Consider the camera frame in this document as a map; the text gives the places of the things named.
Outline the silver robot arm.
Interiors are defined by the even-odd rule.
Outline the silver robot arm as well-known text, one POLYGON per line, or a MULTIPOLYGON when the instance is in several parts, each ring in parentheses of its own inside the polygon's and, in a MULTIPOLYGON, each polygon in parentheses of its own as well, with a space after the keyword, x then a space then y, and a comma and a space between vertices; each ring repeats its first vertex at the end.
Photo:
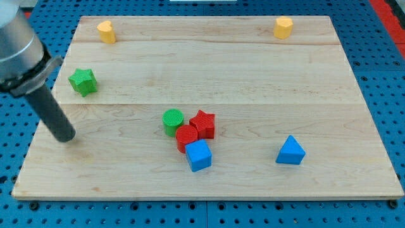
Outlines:
POLYGON ((1 1, 1 91, 30 94, 62 62, 51 56, 16 1, 1 1))

